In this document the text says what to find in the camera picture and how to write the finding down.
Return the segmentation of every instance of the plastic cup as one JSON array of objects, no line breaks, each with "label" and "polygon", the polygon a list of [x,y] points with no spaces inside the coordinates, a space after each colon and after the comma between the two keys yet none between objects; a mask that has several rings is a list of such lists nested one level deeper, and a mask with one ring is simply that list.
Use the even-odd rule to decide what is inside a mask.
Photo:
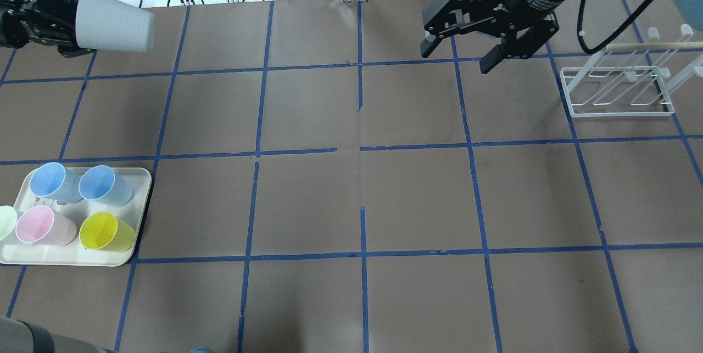
[{"label": "plastic cup", "polygon": [[77,203],[81,199],[78,192],[80,178],[60,163],[47,163],[35,171],[30,180],[30,190],[38,197]]},{"label": "plastic cup", "polygon": [[0,206],[0,243],[5,245],[21,243],[15,236],[15,225],[20,216],[22,211],[11,206]]},{"label": "plastic cup", "polygon": [[87,200],[110,206],[124,206],[134,194],[131,186],[113,168],[105,165],[86,171],[78,184],[78,191]]},{"label": "plastic cup", "polygon": [[86,249],[124,252],[134,242],[134,228],[108,211],[99,211],[83,221],[78,236]]},{"label": "plastic cup", "polygon": [[76,40],[83,48],[148,53],[154,33],[155,18],[147,10],[118,0],[78,0]]},{"label": "plastic cup", "polygon": [[24,243],[66,246],[76,238],[76,223],[48,206],[25,211],[15,226],[17,238]]}]

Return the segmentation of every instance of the blue cup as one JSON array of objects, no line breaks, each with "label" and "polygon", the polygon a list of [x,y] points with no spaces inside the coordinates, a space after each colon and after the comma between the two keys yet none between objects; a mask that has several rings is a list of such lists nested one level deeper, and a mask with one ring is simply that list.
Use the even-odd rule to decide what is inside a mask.
[{"label": "blue cup", "polygon": [[133,190],[113,168],[98,165],[86,171],[78,184],[80,195],[110,206],[124,206],[130,202]]},{"label": "blue cup", "polygon": [[60,163],[47,163],[32,175],[30,190],[41,198],[77,203],[83,199],[78,191],[78,182],[78,176]]}]

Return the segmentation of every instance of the pink cup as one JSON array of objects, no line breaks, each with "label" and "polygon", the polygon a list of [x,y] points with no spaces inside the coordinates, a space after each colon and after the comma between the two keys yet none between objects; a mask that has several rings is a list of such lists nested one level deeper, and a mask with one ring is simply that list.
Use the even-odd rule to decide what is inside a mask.
[{"label": "pink cup", "polygon": [[25,211],[15,226],[20,241],[39,245],[65,246],[73,242],[76,233],[76,223],[44,205]]}]

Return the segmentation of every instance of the tray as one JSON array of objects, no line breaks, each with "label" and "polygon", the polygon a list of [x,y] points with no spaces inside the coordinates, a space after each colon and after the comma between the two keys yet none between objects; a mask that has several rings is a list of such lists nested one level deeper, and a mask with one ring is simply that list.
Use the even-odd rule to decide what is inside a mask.
[{"label": "tray", "polygon": [[[78,176],[90,168],[68,168]],[[15,265],[79,265],[79,266],[119,266],[130,260],[134,254],[134,245],[139,234],[139,228],[144,217],[146,200],[151,187],[151,174],[143,168],[113,168],[117,175],[122,176],[134,190],[134,197],[125,206],[115,207],[96,203],[91,200],[81,200],[78,203],[60,203],[55,200],[38,198],[30,191],[30,178],[37,170],[31,171],[22,184],[20,193],[15,201],[15,208],[27,211],[36,205],[46,205],[62,215],[75,221],[80,229],[88,216],[98,211],[110,211],[113,215],[134,228],[134,242],[129,250],[122,253],[89,250],[81,245],[76,236],[73,242],[66,246],[46,245],[7,245],[0,243],[0,262]]]}]

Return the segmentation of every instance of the yellow cup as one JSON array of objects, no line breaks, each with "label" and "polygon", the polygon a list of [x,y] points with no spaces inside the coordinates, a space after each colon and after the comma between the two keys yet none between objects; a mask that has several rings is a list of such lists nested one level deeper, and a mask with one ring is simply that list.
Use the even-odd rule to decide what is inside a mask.
[{"label": "yellow cup", "polygon": [[99,211],[83,221],[78,233],[86,249],[124,252],[134,242],[134,228],[107,211]]}]

